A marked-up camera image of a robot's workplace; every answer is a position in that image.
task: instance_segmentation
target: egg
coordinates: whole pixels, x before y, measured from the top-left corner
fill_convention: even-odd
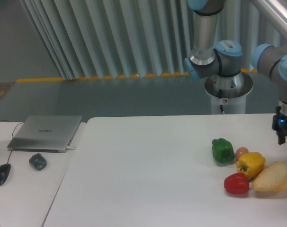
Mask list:
[[[235,153],[236,161],[239,160],[241,155],[246,154],[248,152],[249,152],[249,150],[245,147],[238,148],[236,153]]]

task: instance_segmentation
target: vertical blinds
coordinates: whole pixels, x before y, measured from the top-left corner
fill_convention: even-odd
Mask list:
[[[187,0],[21,0],[63,79],[184,74],[195,15]],[[257,45],[280,45],[279,33],[249,2],[226,0],[215,43],[242,45],[251,69]]]

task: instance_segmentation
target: silver laptop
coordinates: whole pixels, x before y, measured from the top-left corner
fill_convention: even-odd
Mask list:
[[[9,149],[66,152],[82,116],[29,116],[8,145]]]

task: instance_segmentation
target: red bell pepper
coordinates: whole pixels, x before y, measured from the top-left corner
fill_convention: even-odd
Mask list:
[[[235,173],[225,178],[224,188],[231,194],[245,194],[249,190],[249,182],[244,173]]]

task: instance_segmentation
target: black mouse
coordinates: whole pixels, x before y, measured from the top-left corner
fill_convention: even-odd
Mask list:
[[[2,186],[6,182],[10,170],[11,170],[11,164],[3,164],[0,166],[0,186]]]

